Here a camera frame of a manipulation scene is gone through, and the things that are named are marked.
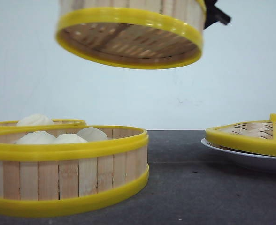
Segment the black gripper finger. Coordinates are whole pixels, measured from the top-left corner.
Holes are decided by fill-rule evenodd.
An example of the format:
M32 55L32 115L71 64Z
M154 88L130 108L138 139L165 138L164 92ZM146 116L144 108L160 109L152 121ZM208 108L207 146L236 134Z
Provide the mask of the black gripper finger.
M223 25L228 25L231 22L231 17L216 6L217 2L218 0L204 0L207 9L204 30L216 22Z

